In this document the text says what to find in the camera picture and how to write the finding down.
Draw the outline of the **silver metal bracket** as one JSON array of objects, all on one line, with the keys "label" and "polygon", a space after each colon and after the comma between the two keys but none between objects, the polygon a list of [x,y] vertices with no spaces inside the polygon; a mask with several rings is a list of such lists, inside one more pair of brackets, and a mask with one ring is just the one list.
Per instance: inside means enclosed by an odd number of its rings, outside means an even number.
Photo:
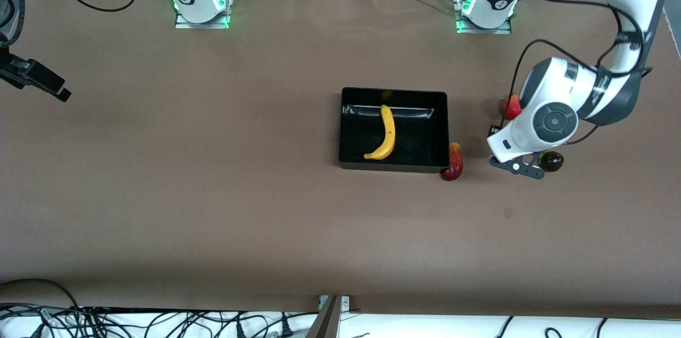
[{"label": "silver metal bracket", "polygon": [[[328,295],[321,295],[318,298],[318,309],[321,311],[325,307],[326,302],[330,299],[330,296]],[[343,313],[346,313],[350,310],[350,297],[349,296],[338,296],[338,300],[341,302],[342,306],[340,307],[341,311]]]}]

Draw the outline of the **red elongated mango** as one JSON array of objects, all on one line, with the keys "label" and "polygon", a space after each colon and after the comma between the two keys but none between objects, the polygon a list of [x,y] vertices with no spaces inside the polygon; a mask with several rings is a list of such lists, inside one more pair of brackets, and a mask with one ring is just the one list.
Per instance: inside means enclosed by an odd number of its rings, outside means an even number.
[{"label": "red elongated mango", "polygon": [[464,170],[463,154],[460,144],[451,142],[449,144],[450,163],[447,168],[441,171],[443,180],[452,182],[460,178]]}]

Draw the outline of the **dark purple eggplant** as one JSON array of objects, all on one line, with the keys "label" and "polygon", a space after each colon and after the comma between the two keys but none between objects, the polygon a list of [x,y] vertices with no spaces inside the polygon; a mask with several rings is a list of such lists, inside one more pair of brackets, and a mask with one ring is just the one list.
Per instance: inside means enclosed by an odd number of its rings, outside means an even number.
[{"label": "dark purple eggplant", "polygon": [[563,164],[564,156],[557,151],[543,151],[538,157],[538,166],[545,172],[559,171]]}]

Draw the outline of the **yellow banana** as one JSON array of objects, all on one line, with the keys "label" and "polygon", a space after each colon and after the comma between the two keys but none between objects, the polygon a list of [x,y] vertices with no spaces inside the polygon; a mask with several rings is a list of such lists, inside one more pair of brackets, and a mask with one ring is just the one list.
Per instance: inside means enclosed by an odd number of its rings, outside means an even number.
[{"label": "yellow banana", "polygon": [[394,151],[396,144],[396,125],[392,110],[386,105],[381,106],[381,119],[384,124],[384,139],[372,153],[364,154],[365,160],[384,160]]}]

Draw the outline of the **black rectangular plastic box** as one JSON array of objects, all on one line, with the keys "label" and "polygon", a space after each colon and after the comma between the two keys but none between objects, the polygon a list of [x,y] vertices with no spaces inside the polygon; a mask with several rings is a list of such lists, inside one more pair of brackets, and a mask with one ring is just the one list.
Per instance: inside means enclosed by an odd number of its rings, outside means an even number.
[{"label": "black rectangular plastic box", "polygon": [[[384,141],[381,106],[392,111],[396,144],[382,160],[364,154]],[[345,87],[340,99],[338,162],[348,170],[439,173],[450,164],[445,92]]]}]

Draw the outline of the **dark grey metal post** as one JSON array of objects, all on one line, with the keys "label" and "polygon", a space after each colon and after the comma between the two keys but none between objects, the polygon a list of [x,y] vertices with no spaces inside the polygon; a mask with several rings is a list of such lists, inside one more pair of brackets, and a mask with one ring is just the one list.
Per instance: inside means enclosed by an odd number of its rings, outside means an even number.
[{"label": "dark grey metal post", "polygon": [[338,295],[330,296],[325,307],[314,319],[314,323],[305,338],[338,338],[338,326],[343,313],[341,306]]}]

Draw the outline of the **red pomegranate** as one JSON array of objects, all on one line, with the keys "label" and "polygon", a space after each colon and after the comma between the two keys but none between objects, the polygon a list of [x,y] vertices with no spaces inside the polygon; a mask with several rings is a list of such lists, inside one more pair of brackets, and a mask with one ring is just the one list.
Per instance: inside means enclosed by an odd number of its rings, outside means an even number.
[{"label": "red pomegranate", "polygon": [[502,100],[499,112],[504,120],[511,121],[517,118],[521,114],[519,95],[511,94],[508,98]]}]

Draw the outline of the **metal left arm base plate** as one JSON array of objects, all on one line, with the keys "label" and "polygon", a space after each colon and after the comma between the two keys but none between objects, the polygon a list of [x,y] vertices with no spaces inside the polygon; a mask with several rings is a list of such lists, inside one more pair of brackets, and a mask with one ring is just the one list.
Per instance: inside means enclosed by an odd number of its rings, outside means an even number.
[{"label": "metal left arm base plate", "polygon": [[517,0],[513,1],[510,10],[506,14],[504,22],[495,28],[485,28],[477,25],[470,14],[476,10],[476,7],[483,6],[485,0],[453,0],[453,8],[455,10],[455,21],[457,33],[467,34],[494,34],[494,35],[510,35],[511,30],[511,16],[513,15],[513,6]]}]

